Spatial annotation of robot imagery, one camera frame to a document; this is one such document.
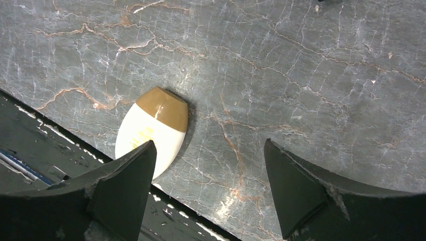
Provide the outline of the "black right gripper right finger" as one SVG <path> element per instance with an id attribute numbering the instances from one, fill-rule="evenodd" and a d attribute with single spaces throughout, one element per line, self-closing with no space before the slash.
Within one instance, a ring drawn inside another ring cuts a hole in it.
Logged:
<path id="1" fill-rule="evenodd" d="M 264 145 L 268 180 L 284 239 L 319 211 L 327 202 L 324 187 L 301 164 L 301 158 L 271 139 Z"/>

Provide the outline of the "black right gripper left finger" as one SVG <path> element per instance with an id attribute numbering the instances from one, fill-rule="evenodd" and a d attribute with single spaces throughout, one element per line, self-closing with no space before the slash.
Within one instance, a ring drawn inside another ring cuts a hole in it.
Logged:
<path id="1" fill-rule="evenodd" d="M 147 141 L 113 161 L 119 168 L 100 178 L 87 207 L 93 218 L 122 240 L 137 240 L 156 165 Z"/>

